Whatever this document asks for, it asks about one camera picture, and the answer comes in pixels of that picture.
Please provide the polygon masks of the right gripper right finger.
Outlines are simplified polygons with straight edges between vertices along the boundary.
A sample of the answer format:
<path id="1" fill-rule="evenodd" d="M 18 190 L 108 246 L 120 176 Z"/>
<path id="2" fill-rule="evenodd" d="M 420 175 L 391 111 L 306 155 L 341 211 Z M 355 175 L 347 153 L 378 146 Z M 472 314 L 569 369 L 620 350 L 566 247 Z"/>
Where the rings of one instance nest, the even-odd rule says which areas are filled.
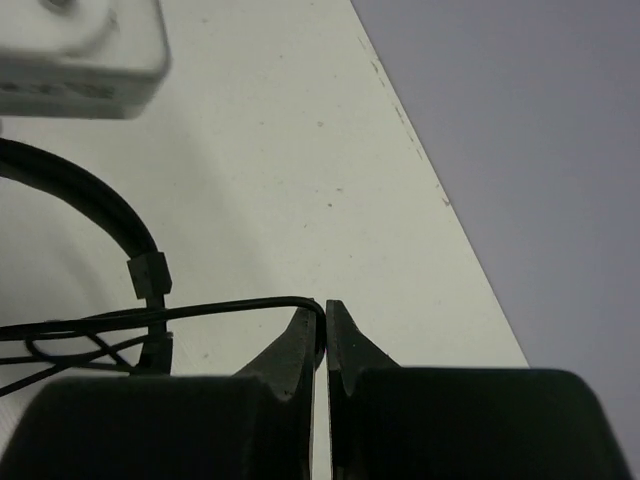
<path id="1" fill-rule="evenodd" d="M 357 380 L 366 370 L 392 369 L 399 364 L 359 330 L 340 300 L 326 302 L 326 360 L 332 473 L 357 475 Z"/>

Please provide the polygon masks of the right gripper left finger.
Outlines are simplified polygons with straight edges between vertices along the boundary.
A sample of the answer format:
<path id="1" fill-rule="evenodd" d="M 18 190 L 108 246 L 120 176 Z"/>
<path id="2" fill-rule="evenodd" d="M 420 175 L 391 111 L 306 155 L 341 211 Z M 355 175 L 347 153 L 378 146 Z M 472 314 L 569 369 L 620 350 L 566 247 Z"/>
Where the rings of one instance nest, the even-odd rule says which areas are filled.
<path id="1" fill-rule="evenodd" d="M 284 332 L 233 375 L 252 385 L 247 479 L 311 477 L 316 326 L 316 314 L 298 308 Z"/>

